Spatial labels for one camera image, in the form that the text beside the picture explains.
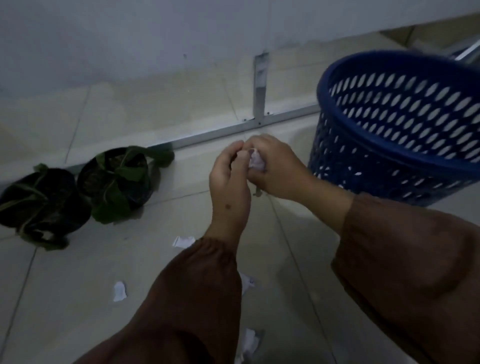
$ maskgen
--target forearm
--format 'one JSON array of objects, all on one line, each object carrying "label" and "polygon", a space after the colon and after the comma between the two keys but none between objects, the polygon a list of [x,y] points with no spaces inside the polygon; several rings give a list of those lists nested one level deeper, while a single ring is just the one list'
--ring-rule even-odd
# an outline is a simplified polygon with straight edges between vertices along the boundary
[{"label": "forearm", "polygon": [[314,176],[308,176],[303,183],[299,183],[293,199],[340,234],[354,197],[352,192]]}]

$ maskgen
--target hand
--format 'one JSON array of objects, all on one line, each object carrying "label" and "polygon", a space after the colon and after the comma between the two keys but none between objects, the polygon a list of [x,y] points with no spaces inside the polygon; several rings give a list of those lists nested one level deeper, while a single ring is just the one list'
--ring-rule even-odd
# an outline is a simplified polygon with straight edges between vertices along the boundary
[{"label": "hand", "polygon": [[251,148],[256,148],[265,161],[265,172],[250,169],[248,180],[273,196],[297,201],[299,192],[314,177],[290,146],[262,134],[251,137],[243,145],[244,150]]},{"label": "hand", "polygon": [[204,235],[229,244],[233,252],[236,252],[240,236],[247,225],[252,201],[247,186],[250,153],[242,151],[242,147],[243,141],[232,143],[215,161],[210,173],[212,223]]}]

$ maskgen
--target metal bracket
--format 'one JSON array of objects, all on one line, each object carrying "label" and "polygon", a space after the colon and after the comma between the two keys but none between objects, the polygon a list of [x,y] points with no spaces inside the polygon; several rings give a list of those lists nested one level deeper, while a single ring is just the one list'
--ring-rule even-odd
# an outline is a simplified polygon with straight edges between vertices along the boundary
[{"label": "metal bracket", "polygon": [[255,56],[253,75],[253,118],[262,125],[267,93],[268,53]]}]

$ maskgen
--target left hand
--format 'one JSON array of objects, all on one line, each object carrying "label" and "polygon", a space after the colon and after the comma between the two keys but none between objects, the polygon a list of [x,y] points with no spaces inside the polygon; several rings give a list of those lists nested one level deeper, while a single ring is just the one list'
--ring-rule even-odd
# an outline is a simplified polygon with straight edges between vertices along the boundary
[{"label": "left hand", "polygon": [[209,179],[212,223],[204,235],[227,243],[234,253],[247,225],[252,201],[247,185],[250,153],[242,151],[242,147],[241,140],[230,144],[215,161]]}]

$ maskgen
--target right hand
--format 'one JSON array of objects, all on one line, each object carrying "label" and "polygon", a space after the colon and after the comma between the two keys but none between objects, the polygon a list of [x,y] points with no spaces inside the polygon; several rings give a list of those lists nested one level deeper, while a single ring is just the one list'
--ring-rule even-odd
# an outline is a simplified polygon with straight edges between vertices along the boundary
[{"label": "right hand", "polygon": [[257,149],[265,161],[265,172],[250,168],[248,180],[268,194],[296,201],[302,187],[313,176],[290,146],[262,134],[251,137],[243,145],[243,150],[251,148]]}]

